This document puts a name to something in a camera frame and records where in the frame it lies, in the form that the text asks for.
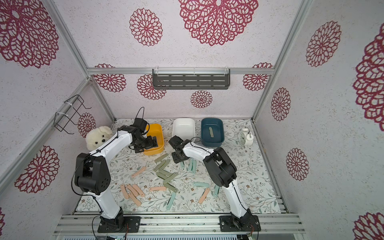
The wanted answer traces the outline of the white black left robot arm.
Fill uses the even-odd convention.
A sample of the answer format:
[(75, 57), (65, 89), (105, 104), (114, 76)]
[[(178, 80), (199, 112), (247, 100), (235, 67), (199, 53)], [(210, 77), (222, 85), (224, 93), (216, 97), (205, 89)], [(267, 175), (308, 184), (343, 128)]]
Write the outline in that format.
[(113, 134), (107, 126), (93, 129), (86, 135), (88, 154), (79, 154), (74, 174), (74, 184), (86, 196), (93, 197), (101, 210), (101, 219), (118, 221), (123, 214), (109, 189), (111, 175), (109, 162), (125, 147), (135, 153), (158, 146), (156, 137), (148, 136), (149, 124), (121, 126)]

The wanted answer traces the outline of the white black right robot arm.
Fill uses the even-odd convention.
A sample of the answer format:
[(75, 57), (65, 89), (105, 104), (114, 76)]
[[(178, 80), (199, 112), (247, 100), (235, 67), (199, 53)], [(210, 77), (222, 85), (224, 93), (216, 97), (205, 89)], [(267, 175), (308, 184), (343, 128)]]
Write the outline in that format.
[(223, 189), (230, 205), (233, 223), (238, 230), (259, 229), (259, 222), (243, 200), (238, 181), (237, 167), (221, 147), (208, 149), (191, 140), (182, 140), (173, 136), (169, 144), (174, 149), (174, 162), (181, 163), (190, 158), (204, 163), (211, 180)]

